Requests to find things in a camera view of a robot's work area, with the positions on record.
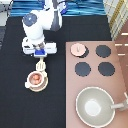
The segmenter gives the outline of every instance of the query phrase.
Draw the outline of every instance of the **bowl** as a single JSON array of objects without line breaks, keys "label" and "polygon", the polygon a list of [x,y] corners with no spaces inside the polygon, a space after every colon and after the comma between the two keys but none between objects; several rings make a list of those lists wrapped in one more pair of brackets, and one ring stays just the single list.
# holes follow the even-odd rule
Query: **bowl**
[{"label": "bowl", "polygon": [[101,128],[109,125],[115,116],[112,104],[114,101],[105,90],[87,87],[76,98],[76,112],[85,124]]}]

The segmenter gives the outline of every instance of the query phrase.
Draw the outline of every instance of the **cable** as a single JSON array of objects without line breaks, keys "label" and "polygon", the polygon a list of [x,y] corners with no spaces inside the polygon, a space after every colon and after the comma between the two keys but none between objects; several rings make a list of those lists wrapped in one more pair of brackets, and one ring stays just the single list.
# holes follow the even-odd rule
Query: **cable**
[{"label": "cable", "polygon": [[1,1],[0,1],[0,3],[4,6],[4,10],[3,10],[3,11],[1,11],[0,13],[5,12],[5,11],[6,11],[5,4],[3,4]]},{"label": "cable", "polygon": [[9,7],[11,6],[11,4],[12,4],[13,1],[14,1],[14,0],[11,0],[11,2],[10,2],[9,5],[8,5],[8,9],[7,9],[7,17],[9,17],[9,11],[11,10]]},{"label": "cable", "polygon": [[9,17],[9,10],[11,10],[9,7],[11,6],[11,3],[12,3],[12,2],[13,2],[13,0],[11,0],[11,2],[9,3],[9,5],[8,5],[8,7],[7,7],[7,9],[6,9],[5,4],[3,4],[3,3],[0,1],[0,3],[4,6],[4,10],[1,11],[0,13],[7,11],[7,18]]}]

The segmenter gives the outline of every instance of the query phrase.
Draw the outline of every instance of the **table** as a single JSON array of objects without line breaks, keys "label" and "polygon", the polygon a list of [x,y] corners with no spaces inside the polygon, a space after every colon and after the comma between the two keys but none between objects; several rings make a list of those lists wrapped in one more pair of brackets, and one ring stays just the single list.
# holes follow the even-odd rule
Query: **table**
[{"label": "table", "polygon": [[0,50],[0,128],[66,128],[67,41],[111,40],[107,16],[63,17],[58,32],[44,31],[57,43],[58,52],[45,59],[49,84],[34,93],[25,88],[27,75],[38,59],[21,54],[25,37],[22,17],[9,17]]}]

